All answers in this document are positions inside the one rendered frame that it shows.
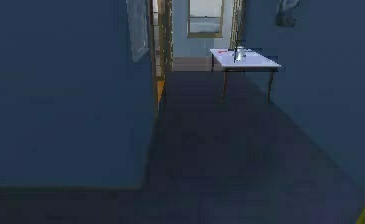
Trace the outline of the white table with brown legs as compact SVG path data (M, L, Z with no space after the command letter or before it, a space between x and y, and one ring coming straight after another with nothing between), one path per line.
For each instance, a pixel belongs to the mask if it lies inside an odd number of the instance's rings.
M228 50L228 52L219 53L219 50ZM224 84L220 98L221 101L225 99L228 84L228 74L230 72L242 71L246 73L255 71L268 71L270 75L267 87L267 102L271 102L274 75L281 68L280 64L251 49L245 49L245 54L241 61L234 61L234 50L212 48L210 53L211 71L214 71L215 62L218 62L223 72Z

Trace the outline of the framed window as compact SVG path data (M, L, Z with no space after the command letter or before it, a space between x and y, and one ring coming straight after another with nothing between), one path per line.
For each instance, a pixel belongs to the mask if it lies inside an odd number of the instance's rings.
M224 0L188 0L187 35L221 38Z

